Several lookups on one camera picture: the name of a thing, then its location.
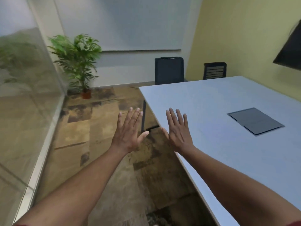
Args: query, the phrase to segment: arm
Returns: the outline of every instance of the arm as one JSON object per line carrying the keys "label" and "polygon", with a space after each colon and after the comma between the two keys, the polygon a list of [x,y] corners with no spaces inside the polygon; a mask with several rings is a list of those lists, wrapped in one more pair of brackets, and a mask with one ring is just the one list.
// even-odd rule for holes
{"label": "arm", "polygon": [[35,205],[16,225],[80,226],[96,205],[120,161],[148,135],[149,132],[144,132],[137,137],[141,118],[142,112],[139,113],[139,109],[133,112],[131,108],[122,125],[119,113],[109,150]]}
{"label": "arm", "polygon": [[224,208],[240,225],[285,226],[301,220],[301,211],[263,184],[228,167],[197,149],[190,136],[187,116],[166,111],[175,149],[194,167]]}

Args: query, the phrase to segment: plant pot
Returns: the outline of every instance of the plant pot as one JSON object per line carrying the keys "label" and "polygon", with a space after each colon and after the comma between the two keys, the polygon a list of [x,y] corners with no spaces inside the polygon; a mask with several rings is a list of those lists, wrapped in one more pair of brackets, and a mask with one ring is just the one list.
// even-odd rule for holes
{"label": "plant pot", "polygon": [[80,93],[83,99],[90,99],[91,98],[91,90],[88,89],[87,92]]}

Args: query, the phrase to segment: yellow wall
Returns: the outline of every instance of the yellow wall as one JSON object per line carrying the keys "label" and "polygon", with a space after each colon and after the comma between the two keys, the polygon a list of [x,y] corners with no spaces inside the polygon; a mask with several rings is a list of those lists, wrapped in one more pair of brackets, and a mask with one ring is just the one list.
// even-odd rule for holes
{"label": "yellow wall", "polygon": [[204,63],[226,62],[243,75],[301,101],[301,71],[273,64],[301,19],[301,0],[203,0],[186,79],[200,80]]}

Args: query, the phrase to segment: finger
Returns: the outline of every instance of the finger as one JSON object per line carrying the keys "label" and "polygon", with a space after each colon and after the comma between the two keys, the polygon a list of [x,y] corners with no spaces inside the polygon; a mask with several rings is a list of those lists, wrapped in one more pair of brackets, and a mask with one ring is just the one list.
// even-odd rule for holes
{"label": "finger", "polygon": [[177,126],[179,124],[179,122],[178,122],[177,116],[175,115],[175,112],[173,111],[172,108],[169,108],[169,111],[170,111],[170,115],[171,115],[174,125]]}
{"label": "finger", "polygon": [[148,134],[149,134],[149,131],[142,133],[137,139],[138,144],[141,144],[141,142],[145,139],[145,137],[147,137]]}
{"label": "finger", "polygon": [[171,129],[175,125],[174,125],[174,123],[172,121],[171,114],[170,114],[169,110],[166,110],[166,117],[167,117],[169,129]]}
{"label": "finger", "polygon": [[136,122],[136,120],[137,120],[137,116],[139,115],[139,111],[140,111],[140,108],[135,109],[135,112],[134,112],[134,114],[132,115],[132,118],[130,119],[130,122],[129,122],[129,125],[130,125],[131,127],[134,126],[134,124],[135,124],[135,122]]}
{"label": "finger", "polygon": [[166,139],[169,140],[169,134],[168,134],[168,132],[166,131],[166,129],[165,129],[165,128],[161,128],[161,130],[162,130],[164,136],[166,137]]}
{"label": "finger", "polygon": [[187,115],[186,115],[186,113],[184,113],[184,126],[185,126],[186,128],[188,128],[188,120],[187,120]]}
{"label": "finger", "polygon": [[183,117],[182,117],[182,114],[181,114],[180,110],[176,109],[175,112],[177,113],[179,124],[183,125],[184,121],[183,121]]}
{"label": "finger", "polygon": [[142,115],[143,115],[143,112],[141,111],[141,112],[139,113],[138,117],[137,117],[137,120],[136,120],[135,124],[134,124],[134,129],[135,129],[136,131],[138,130],[139,125],[140,125],[140,123],[141,123]]}
{"label": "finger", "polygon": [[130,107],[128,114],[126,115],[126,119],[124,120],[123,126],[126,126],[129,123],[130,118],[132,117],[132,111],[133,111],[133,108]]}
{"label": "finger", "polygon": [[122,113],[120,112],[118,114],[117,129],[121,129],[121,127],[122,127]]}

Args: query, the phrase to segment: wall-mounted tv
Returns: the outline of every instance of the wall-mounted tv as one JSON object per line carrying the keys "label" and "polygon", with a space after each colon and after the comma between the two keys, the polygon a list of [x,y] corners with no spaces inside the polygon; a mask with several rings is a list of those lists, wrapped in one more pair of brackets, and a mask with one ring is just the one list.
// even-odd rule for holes
{"label": "wall-mounted tv", "polygon": [[301,21],[273,63],[301,70]]}

